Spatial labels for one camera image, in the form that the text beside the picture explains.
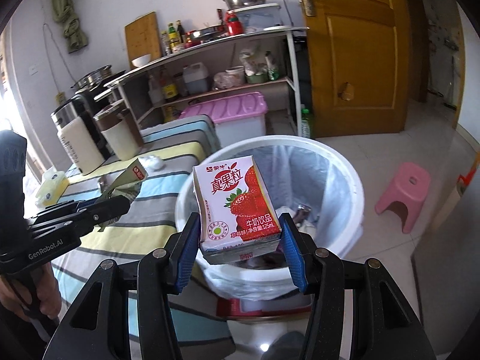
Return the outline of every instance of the plastic stool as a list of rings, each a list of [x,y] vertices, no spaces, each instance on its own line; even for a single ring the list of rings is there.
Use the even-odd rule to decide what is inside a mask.
[[[430,186],[430,174],[416,163],[404,162],[382,197],[375,204],[375,212],[381,214],[393,202],[406,205],[408,214],[403,233],[409,234],[417,221]]]

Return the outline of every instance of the metal bolt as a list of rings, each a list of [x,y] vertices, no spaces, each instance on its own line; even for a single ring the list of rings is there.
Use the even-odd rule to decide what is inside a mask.
[[[380,261],[377,259],[369,259],[368,266],[373,269],[378,269],[382,266],[382,263],[380,263]]]
[[[324,247],[319,247],[319,248],[315,251],[315,254],[316,254],[318,257],[328,257],[329,252],[328,252],[328,250],[325,249]]]
[[[155,249],[153,252],[152,252],[153,256],[156,258],[156,259],[161,259],[162,257],[165,257],[167,255],[167,251],[165,249]]]
[[[102,269],[110,269],[113,266],[113,260],[112,259],[105,259],[100,263],[100,268]]]

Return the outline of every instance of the qr code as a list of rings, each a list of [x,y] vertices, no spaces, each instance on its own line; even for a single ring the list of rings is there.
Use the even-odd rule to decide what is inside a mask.
[[[254,252],[252,252],[252,251],[250,253],[241,254],[240,255],[240,261],[246,260],[246,259],[251,259],[253,256],[254,256]]]

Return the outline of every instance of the strawberry milk box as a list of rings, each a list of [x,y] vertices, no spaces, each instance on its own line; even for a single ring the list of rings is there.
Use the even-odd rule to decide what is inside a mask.
[[[193,168],[202,221],[200,250],[210,264],[246,260],[275,251],[280,225],[252,156]]]

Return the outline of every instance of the wooden cutting board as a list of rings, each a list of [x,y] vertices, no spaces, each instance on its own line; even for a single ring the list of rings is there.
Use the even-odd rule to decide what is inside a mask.
[[[157,15],[151,12],[125,26],[128,60],[130,69],[135,69],[132,60],[150,54],[150,61],[162,57]]]

